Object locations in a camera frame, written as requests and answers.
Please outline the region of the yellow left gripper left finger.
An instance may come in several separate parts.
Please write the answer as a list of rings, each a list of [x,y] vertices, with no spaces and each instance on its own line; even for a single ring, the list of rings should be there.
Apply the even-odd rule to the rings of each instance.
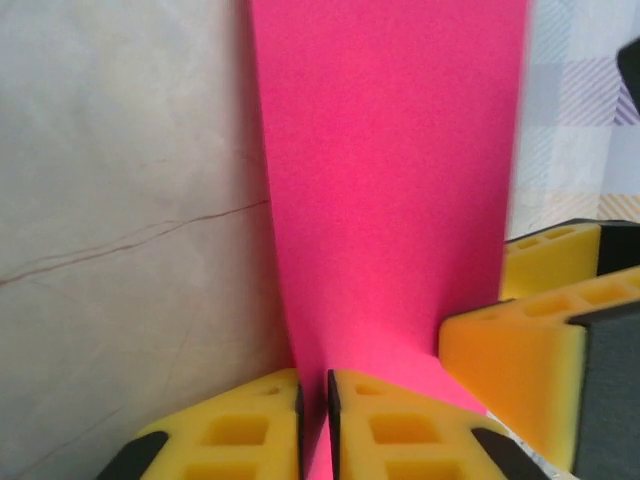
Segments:
[[[99,477],[301,479],[303,420],[297,371],[279,370],[147,425]]]

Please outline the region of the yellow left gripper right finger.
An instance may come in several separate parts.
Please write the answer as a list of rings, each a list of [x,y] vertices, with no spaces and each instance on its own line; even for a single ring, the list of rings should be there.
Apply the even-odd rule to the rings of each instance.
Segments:
[[[327,374],[336,479],[544,479],[491,418],[351,370]]]

